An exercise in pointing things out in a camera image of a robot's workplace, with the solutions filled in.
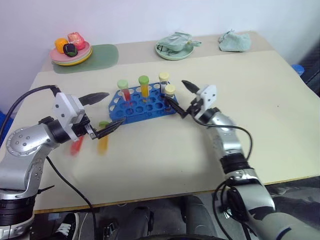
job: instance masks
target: yellow cap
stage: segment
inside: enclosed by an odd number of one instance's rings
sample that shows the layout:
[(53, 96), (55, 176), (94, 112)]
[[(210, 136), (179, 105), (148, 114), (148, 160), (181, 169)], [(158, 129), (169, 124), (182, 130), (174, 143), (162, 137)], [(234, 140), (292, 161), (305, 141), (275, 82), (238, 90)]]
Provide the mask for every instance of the yellow cap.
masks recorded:
[(176, 92), (176, 86), (172, 84), (168, 84), (164, 88), (164, 93), (168, 95), (173, 95)]
[(168, 81), (170, 75), (168, 72), (160, 72), (159, 73), (159, 80), (160, 81)]

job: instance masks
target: test tube rack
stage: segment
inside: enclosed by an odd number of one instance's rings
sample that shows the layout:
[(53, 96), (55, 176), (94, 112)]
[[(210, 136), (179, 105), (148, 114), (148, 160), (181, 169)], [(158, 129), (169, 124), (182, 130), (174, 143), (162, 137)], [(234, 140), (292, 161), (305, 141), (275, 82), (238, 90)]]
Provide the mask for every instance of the test tube rack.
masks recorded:
[(125, 118), (123, 124), (131, 124), (147, 119), (175, 114), (172, 107), (166, 107), (164, 96), (160, 92), (159, 82), (149, 84), (149, 97), (143, 97), (140, 86), (130, 87), (131, 101), (125, 101), (118, 90), (108, 106), (112, 121)]

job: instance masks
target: green cap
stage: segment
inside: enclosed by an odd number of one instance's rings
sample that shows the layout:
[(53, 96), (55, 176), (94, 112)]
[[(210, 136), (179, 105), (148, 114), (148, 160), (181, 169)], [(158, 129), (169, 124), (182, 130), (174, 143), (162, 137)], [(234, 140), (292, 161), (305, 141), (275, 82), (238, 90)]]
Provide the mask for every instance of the green cap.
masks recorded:
[(149, 77), (148, 76), (140, 76), (139, 77), (139, 83), (140, 84), (148, 84), (149, 83)]
[(104, 129), (108, 124), (109, 124), (108, 121), (101, 121), (99, 122), (99, 127)]
[(121, 79), (117, 82), (118, 88), (120, 89), (127, 89), (129, 87), (128, 80)]

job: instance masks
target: green placemat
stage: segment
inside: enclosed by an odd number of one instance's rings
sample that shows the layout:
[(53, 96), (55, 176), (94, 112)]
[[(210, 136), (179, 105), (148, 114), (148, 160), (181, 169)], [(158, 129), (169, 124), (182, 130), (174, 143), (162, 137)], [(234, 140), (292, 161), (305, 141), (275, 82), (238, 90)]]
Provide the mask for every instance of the green placemat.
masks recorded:
[(91, 56), (84, 62), (73, 66), (60, 66), (53, 63), (53, 70), (57, 74), (71, 74), (99, 69), (107, 69), (117, 64), (118, 49), (112, 44), (92, 46)]

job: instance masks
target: black shoe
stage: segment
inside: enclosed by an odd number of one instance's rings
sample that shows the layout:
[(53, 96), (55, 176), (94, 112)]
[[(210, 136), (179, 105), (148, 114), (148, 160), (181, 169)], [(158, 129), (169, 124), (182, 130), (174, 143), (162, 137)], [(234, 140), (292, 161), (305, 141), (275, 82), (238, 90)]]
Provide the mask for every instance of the black shoe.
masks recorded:
[(74, 240), (79, 227), (78, 213), (68, 213), (54, 236), (60, 237), (62, 240)]

